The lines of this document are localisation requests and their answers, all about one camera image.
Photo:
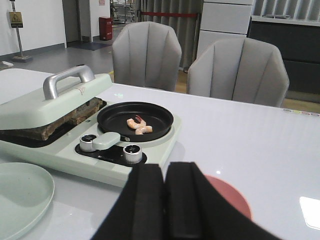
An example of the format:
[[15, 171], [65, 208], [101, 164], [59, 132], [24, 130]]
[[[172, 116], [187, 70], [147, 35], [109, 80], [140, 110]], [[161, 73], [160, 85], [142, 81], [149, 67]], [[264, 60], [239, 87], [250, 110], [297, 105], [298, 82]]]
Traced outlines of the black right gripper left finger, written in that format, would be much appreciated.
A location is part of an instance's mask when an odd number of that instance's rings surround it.
[[163, 240], [164, 181], [157, 164], [134, 166], [93, 240]]

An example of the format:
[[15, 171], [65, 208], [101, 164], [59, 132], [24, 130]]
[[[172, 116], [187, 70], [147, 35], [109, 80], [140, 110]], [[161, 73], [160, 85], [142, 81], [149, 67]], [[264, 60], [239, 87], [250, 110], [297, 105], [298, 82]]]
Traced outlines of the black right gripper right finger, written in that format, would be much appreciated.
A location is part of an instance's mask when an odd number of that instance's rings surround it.
[[233, 207], [194, 162], [172, 162], [166, 172], [168, 240], [276, 240]]

